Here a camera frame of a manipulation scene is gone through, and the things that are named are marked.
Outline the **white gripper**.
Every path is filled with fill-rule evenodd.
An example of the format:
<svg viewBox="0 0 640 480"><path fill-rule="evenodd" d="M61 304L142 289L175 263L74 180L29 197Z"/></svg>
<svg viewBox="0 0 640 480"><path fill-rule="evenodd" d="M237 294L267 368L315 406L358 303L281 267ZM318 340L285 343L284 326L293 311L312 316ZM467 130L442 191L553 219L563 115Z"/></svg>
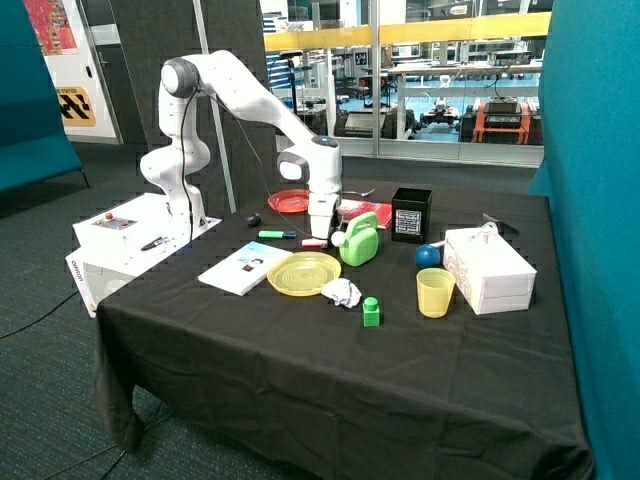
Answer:
<svg viewBox="0 0 640 480"><path fill-rule="evenodd" d="M310 217L311 235L328 239L334 227L334 216L340 204L338 193L309 193L307 212Z"/></svg>

